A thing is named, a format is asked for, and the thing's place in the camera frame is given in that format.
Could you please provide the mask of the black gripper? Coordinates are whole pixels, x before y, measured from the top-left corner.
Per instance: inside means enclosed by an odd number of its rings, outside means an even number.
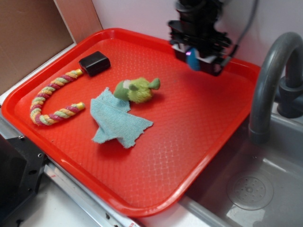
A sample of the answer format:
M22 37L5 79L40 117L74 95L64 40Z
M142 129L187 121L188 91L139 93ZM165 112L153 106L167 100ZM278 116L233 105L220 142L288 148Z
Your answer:
M214 25L218 21L223 3L219 0L178 0L175 9L178 20L171 20L170 43L177 59L187 62L190 47L197 49L203 57L198 58L200 70L219 76L224 68L223 52L232 42L226 33L218 32Z

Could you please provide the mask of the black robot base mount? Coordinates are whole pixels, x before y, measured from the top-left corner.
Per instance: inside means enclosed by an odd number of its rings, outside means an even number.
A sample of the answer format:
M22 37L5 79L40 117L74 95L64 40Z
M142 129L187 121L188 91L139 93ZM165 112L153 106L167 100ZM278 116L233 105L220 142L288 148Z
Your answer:
M0 225L37 193L46 156L28 138L0 137Z

